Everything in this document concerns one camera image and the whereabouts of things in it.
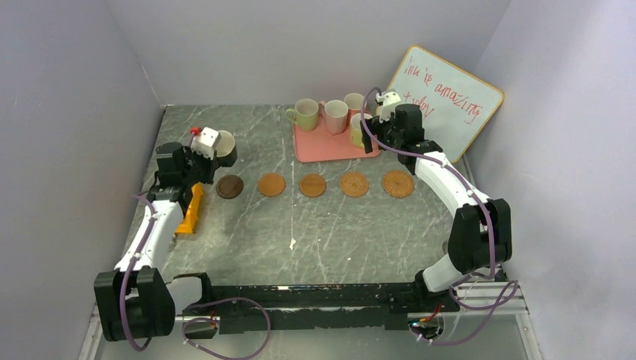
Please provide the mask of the light wooden coaster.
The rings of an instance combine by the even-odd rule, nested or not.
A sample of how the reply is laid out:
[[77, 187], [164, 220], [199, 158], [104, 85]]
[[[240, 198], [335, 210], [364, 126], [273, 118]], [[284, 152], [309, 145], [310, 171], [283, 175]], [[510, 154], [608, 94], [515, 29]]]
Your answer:
[[284, 177], [275, 172], [263, 175], [257, 184], [259, 192], [265, 197], [276, 197], [285, 190], [285, 187]]
[[299, 182], [299, 190], [306, 197], [319, 197], [326, 190], [326, 180], [320, 174], [307, 174]]

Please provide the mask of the dark brown wooden coaster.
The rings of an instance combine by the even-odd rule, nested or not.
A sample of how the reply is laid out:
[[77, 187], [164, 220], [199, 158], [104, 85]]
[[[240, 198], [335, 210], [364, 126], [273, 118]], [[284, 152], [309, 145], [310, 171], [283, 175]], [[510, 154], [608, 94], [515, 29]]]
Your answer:
[[225, 175], [218, 180], [216, 185], [217, 195], [227, 200], [236, 198], [243, 189], [244, 182], [237, 175]]

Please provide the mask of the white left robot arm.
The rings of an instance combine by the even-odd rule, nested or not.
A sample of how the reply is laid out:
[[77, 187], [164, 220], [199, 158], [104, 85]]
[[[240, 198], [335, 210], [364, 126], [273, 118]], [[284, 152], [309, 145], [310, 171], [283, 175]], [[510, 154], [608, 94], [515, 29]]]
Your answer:
[[212, 184], [215, 171], [237, 159], [230, 132], [195, 127], [190, 133], [187, 145], [166, 142], [156, 148], [154, 182], [137, 196], [145, 206], [140, 228], [114, 269], [94, 280], [104, 337], [127, 341], [138, 352], [152, 338], [169, 335], [182, 311], [204, 315], [215, 304], [208, 276], [186, 274], [166, 282], [161, 275], [179, 225], [194, 216], [194, 186]]

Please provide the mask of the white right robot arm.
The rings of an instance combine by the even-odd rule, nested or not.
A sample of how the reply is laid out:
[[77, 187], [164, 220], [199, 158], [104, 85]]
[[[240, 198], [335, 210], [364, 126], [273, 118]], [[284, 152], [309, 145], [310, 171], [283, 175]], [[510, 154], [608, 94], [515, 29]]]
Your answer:
[[477, 189], [452, 164], [440, 145], [426, 139], [420, 107], [404, 103], [395, 91], [372, 88], [381, 113], [360, 121], [364, 150], [393, 152], [408, 172], [442, 200], [453, 223], [447, 252], [421, 273], [423, 284], [412, 291], [413, 304], [431, 311], [441, 291], [471, 277], [493, 278], [496, 267], [512, 258], [511, 208]]

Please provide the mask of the black mug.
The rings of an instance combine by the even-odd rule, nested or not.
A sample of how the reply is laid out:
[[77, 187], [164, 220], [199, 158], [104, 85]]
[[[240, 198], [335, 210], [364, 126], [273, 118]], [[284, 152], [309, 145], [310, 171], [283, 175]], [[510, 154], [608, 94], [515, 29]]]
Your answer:
[[221, 167], [232, 167], [237, 161], [235, 137], [226, 130], [219, 130], [219, 141], [215, 147], [216, 158]]

